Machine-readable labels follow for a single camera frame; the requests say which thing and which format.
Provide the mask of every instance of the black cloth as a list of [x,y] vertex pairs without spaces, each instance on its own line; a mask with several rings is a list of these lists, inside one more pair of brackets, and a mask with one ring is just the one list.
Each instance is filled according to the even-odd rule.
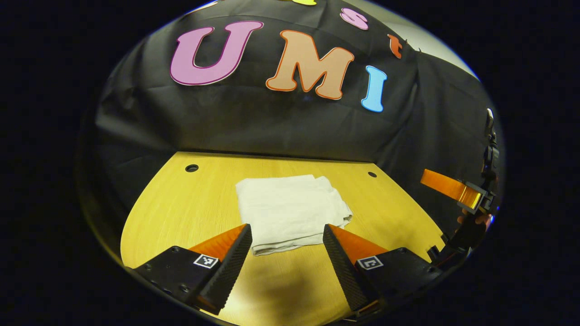
[[[364,31],[340,18],[351,8],[368,19]],[[215,30],[201,42],[196,65],[220,57],[224,27],[257,20],[237,69],[211,85],[185,86],[169,71],[177,38],[198,28]],[[276,73],[282,30],[313,37],[318,55],[345,48],[354,55],[342,85],[329,100],[299,85],[277,92],[265,83]],[[387,34],[403,45],[402,59]],[[365,109],[366,66],[384,71],[383,112]],[[294,80],[300,83],[298,74]],[[180,17],[135,46],[111,73],[94,119],[95,160],[124,206],[124,220],[147,183],[175,151],[217,151],[374,162],[439,225],[452,234],[459,207],[420,184],[424,169],[481,184],[487,108],[479,81],[439,58],[421,53],[388,26],[342,1],[306,7],[292,1],[228,0]],[[499,150],[504,152],[496,121]],[[500,163],[503,174],[503,162]]]

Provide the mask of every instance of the yellow table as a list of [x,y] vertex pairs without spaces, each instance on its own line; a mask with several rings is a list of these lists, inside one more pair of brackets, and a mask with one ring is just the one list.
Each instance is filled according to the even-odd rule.
[[[191,164],[199,170],[186,172]],[[235,184],[245,178],[308,174],[326,176],[353,211],[347,231],[386,249],[407,247],[429,262],[426,251],[443,248],[442,232],[427,213],[372,163],[178,152],[127,218],[123,263],[135,268],[170,246],[190,248],[239,226]],[[321,325],[349,312],[321,244],[266,256],[248,252],[226,306],[215,317],[241,326]]]

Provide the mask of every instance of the pink letter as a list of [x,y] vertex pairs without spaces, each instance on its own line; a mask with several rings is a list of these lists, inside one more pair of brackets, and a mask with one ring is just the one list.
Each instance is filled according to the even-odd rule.
[[347,23],[355,25],[356,27],[362,30],[366,31],[368,29],[367,19],[363,15],[357,13],[352,9],[342,8],[342,13],[340,14],[340,16]]
[[264,26],[261,21],[238,21],[226,26],[230,32],[220,59],[209,67],[198,67],[195,54],[201,40],[213,32],[213,27],[204,27],[181,35],[171,61],[171,78],[183,85],[209,85],[231,75],[240,63],[246,43],[252,31]]

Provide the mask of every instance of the hand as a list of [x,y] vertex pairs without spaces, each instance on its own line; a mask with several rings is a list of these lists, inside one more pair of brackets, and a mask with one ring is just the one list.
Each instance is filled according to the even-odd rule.
[[[463,224],[463,221],[465,220],[465,215],[467,215],[467,211],[465,209],[462,209],[461,213],[462,215],[459,215],[459,217],[457,218],[457,223],[459,224]],[[487,230],[490,228],[491,225],[491,214],[481,215],[475,219],[475,224],[482,223],[485,223],[485,231],[487,232]]]

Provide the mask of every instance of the white towel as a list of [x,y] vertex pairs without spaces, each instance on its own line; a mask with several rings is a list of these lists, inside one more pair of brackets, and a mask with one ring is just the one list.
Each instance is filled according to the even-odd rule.
[[325,224],[344,228],[353,213],[322,176],[244,179],[235,186],[255,256],[322,244]]

